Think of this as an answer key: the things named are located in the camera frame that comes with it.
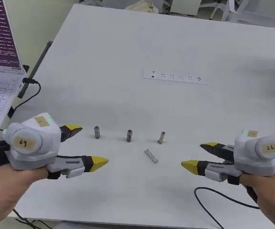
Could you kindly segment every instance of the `hand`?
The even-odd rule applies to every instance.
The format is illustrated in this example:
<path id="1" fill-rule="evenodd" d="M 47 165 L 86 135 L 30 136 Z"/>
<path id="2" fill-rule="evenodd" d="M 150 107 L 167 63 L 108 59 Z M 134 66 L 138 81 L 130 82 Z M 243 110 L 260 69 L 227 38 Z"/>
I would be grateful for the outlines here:
<path id="1" fill-rule="evenodd" d="M 33 182 L 47 176 L 46 168 L 18 171 L 10 164 L 0 166 L 0 221 L 9 215 Z"/>
<path id="2" fill-rule="evenodd" d="M 275 224 L 275 174 L 272 177 L 243 174 L 240 183 L 253 188 L 260 210 Z"/>

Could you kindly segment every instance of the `metal peg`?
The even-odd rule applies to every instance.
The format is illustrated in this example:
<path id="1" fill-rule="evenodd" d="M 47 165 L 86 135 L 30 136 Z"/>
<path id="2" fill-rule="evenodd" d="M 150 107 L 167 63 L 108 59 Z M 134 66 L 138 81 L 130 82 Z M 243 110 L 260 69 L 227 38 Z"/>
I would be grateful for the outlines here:
<path id="1" fill-rule="evenodd" d="M 163 131 L 163 132 L 161 133 L 160 139 L 158 140 L 158 143 L 159 143 L 160 145 L 163 144 L 164 136 L 165 136 L 165 132 Z"/>

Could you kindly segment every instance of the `black cable on table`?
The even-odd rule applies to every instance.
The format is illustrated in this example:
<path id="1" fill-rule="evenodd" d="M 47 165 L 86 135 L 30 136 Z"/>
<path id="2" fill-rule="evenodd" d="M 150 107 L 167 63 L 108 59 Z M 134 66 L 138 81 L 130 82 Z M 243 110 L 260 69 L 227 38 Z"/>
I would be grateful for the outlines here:
<path id="1" fill-rule="evenodd" d="M 18 221 L 18 222 L 20 222 L 20 223 L 22 223 L 22 224 L 26 224 L 26 225 L 30 226 L 31 228 L 33 228 L 33 229 L 41 229 L 40 227 L 37 227 L 37 226 L 34 225 L 33 223 L 29 222 L 28 219 L 23 218 L 23 217 L 17 212 L 16 209 L 13 209 L 13 212 L 14 212 L 14 213 L 18 216 L 18 218 L 20 219 L 20 220 L 15 219 L 16 221 Z"/>
<path id="2" fill-rule="evenodd" d="M 195 198 L 197 199 L 198 203 L 200 204 L 200 206 L 203 208 L 203 210 L 205 210 L 206 213 L 208 213 L 208 215 L 217 223 L 217 225 L 221 228 L 221 229 L 224 229 L 224 227 L 217 221 L 217 219 L 215 219 L 215 217 L 206 209 L 206 207 L 201 203 L 201 201 L 199 200 L 199 197 L 197 196 L 197 190 L 199 189 L 204 189 L 204 190 L 209 190 L 209 191 L 212 191 L 214 193 L 217 193 L 218 195 L 221 195 L 222 197 L 236 203 L 236 204 L 239 204 L 239 205 L 242 205 L 242 206 L 245 206 L 245 207 L 248 207 L 248 208 L 253 208 L 253 209 L 259 209 L 259 207 L 257 206 L 253 206 L 253 205 L 249 205 L 249 204 L 245 204 L 245 203 L 242 203 L 236 199 L 233 199 L 231 197 L 228 197 L 226 196 L 225 194 L 219 192 L 219 191 L 216 191 L 215 189 L 212 189 L 212 188 L 209 188 L 209 187 L 197 187 L 195 188 L 194 190 L 194 195 L 195 195 Z"/>
<path id="3" fill-rule="evenodd" d="M 31 96 L 29 99 L 25 100 L 24 102 L 20 103 L 19 105 L 17 105 L 14 109 L 13 112 L 15 112 L 20 106 L 22 106 L 23 104 L 27 103 L 28 101 L 30 101 L 32 98 L 36 97 L 40 91 L 41 91 L 41 84 L 34 80 L 34 79 L 29 79 L 29 78 L 24 78 L 23 79 L 23 83 L 30 83 L 30 84 L 37 84 L 39 86 L 39 90 L 36 94 L 34 94 L 33 96 Z"/>
<path id="4" fill-rule="evenodd" d="M 46 223 L 44 223 L 42 220 L 36 219 L 36 220 L 34 220 L 34 221 L 38 221 L 38 222 L 44 224 L 48 229 L 52 229 L 50 226 L 48 226 L 48 225 L 47 225 Z"/>

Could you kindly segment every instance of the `number label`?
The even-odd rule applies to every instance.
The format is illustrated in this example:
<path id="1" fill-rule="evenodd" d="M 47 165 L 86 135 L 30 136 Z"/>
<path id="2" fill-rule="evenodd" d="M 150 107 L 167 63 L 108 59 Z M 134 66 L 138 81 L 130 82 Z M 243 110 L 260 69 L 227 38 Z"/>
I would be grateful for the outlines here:
<path id="1" fill-rule="evenodd" d="M 13 146 L 25 150 L 33 150 L 36 142 L 35 140 L 28 139 L 25 137 L 17 136 L 14 139 Z"/>
<path id="2" fill-rule="evenodd" d="M 34 117 L 34 119 L 40 127 L 46 127 L 50 125 L 43 116 Z"/>
<path id="3" fill-rule="evenodd" d="M 265 144 L 262 146 L 262 151 L 265 154 L 275 153 L 275 144 Z"/>
<path id="4" fill-rule="evenodd" d="M 257 137 L 258 131 L 255 130 L 249 130 L 248 137 Z"/>

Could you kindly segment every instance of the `metal spring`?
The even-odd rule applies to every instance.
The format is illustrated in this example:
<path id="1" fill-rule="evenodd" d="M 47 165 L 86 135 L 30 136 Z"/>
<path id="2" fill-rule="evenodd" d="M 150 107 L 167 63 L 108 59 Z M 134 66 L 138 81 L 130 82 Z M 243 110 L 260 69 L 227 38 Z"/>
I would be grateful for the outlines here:
<path id="1" fill-rule="evenodd" d="M 144 153 L 149 157 L 153 164 L 156 164 L 159 161 L 149 149 L 145 149 Z"/>
<path id="2" fill-rule="evenodd" d="M 127 131 L 127 138 L 126 138 L 126 141 L 127 141 L 127 142 L 131 142 L 131 139 L 132 139 L 132 130 L 128 130 L 128 131 Z"/>
<path id="3" fill-rule="evenodd" d="M 94 127 L 94 133 L 95 133 L 95 138 L 99 139 L 100 138 L 99 126 Z"/>

